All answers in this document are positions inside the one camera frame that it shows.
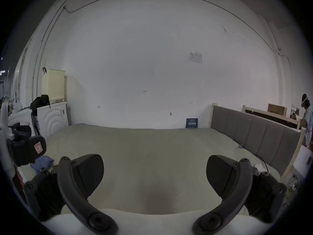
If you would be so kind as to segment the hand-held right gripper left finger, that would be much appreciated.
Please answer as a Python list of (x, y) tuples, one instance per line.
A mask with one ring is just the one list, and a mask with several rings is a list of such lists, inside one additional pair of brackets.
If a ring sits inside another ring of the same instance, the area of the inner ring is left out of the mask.
[(66, 205), (90, 231), (98, 235), (115, 235), (116, 222), (88, 202), (104, 176), (103, 159), (88, 154), (70, 160), (62, 157), (49, 171), (42, 167), (31, 181), (24, 184), (24, 193), (32, 214), (39, 221), (48, 221), (61, 214)]

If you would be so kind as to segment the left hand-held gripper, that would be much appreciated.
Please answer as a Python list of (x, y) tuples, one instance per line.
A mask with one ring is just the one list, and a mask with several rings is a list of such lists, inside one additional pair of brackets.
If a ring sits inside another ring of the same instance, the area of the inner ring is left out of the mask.
[[(0, 115), (0, 159), (1, 166), (7, 177), (12, 180), (15, 176), (16, 166), (35, 163), (35, 160), (45, 154), (47, 145), (43, 136), (32, 136), (29, 125), (21, 125), (19, 122), (8, 127), (9, 100), (4, 100), (1, 105)], [(22, 136), (29, 137), (20, 141), (12, 140)]]

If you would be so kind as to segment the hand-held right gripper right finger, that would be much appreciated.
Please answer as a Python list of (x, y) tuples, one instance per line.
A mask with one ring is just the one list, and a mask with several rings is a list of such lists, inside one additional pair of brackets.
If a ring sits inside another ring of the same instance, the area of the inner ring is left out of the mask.
[(211, 155), (206, 176), (222, 201), (194, 222), (192, 231), (196, 235), (211, 235), (222, 230), (243, 206), (249, 216), (266, 224), (273, 223), (287, 193), (285, 184), (268, 171), (259, 173), (247, 158), (237, 162), (222, 155)]

